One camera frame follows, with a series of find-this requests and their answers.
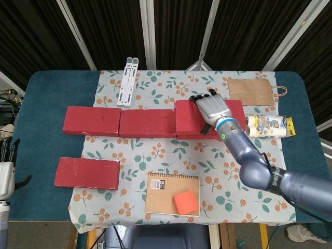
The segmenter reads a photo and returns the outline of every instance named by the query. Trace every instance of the table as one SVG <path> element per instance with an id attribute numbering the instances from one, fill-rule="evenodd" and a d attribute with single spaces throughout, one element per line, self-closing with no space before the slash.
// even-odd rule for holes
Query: table
<path id="1" fill-rule="evenodd" d="M 62 132 L 63 114 L 68 105 L 93 105 L 99 75 L 99 71 L 45 71 L 32 76 L 14 139 L 21 139 L 17 181 L 27 174 L 33 178 L 11 198 L 11 220 L 69 220 L 72 190 L 55 187 L 53 181 L 59 158 L 80 157 L 84 137 Z M 288 87 L 279 113 L 293 117 L 297 132 L 291 140 L 282 139 L 287 169 L 329 177 L 302 79 L 293 72 L 276 72 L 275 78 L 278 85 Z M 315 222 L 298 211 L 296 218 Z"/>

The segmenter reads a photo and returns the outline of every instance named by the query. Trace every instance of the sneaker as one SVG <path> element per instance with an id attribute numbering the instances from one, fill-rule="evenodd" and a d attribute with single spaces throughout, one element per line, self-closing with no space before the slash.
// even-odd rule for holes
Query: sneaker
<path id="1" fill-rule="evenodd" d="M 306 240 L 314 240 L 319 243 L 326 243 L 325 240 L 322 240 L 316 237 L 308 228 L 304 225 L 292 225 L 286 228 L 288 237 L 295 242 L 303 242 Z"/>

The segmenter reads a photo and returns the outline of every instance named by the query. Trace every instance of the leaf pattern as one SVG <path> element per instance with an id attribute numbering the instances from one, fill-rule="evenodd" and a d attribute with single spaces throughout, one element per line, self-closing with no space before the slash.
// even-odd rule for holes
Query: leaf pattern
<path id="1" fill-rule="evenodd" d="M 100 72 L 93 106 L 117 107 L 122 73 L 114 70 Z M 209 88 L 229 99 L 229 79 L 255 77 L 266 78 L 272 86 L 276 85 L 273 72 L 138 71 L 130 108 L 174 109 L 175 101 L 205 94 Z M 244 111 L 246 114 L 278 115 L 278 103 L 275 100 L 272 106 L 244 106 Z M 261 153 L 267 154 L 271 164 L 285 168 L 280 139 L 250 140 Z M 107 226 L 267 221 L 287 224 L 296 221 L 294 208 L 282 197 L 248 188 L 241 182 L 241 167 L 226 146 L 217 140 L 86 136 L 82 157 L 120 161 L 120 176 L 118 190 L 74 188 L 68 210 L 80 233 L 100 227 L 101 223 Z M 145 213 L 148 172 L 199 176 L 200 216 L 169 215 L 165 218 Z"/>

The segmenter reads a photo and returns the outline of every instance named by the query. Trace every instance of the black curtain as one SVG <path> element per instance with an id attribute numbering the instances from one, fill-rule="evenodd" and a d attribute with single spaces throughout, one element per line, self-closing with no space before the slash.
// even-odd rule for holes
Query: black curtain
<path id="1" fill-rule="evenodd" d="M 332 118 L 332 2 L 329 2 L 276 68 L 303 78 L 316 125 Z M 320 137 L 332 141 L 332 132 Z"/>
<path id="2" fill-rule="evenodd" d="M 261 70 L 310 0 L 221 0 L 204 61 L 213 70 Z"/>
<path id="3" fill-rule="evenodd" d="M 157 69 L 184 70 L 199 57 L 212 0 L 154 0 Z"/>
<path id="4" fill-rule="evenodd" d="M 123 70 L 127 57 L 146 69 L 139 0 L 67 0 L 99 70 Z"/>
<path id="5" fill-rule="evenodd" d="M 0 1 L 0 70 L 23 90 L 39 70 L 88 70 L 55 0 Z"/>

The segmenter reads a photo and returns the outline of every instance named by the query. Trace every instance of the spiral notebook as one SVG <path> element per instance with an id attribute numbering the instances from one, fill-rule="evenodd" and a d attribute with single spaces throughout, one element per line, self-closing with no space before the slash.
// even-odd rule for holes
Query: spiral notebook
<path id="1" fill-rule="evenodd" d="M 148 174 L 146 213 L 178 215 L 173 197 L 179 193 L 193 191 L 199 203 L 199 178 L 188 175 Z M 199 209 L 185 216 L 199 217 Z"/>

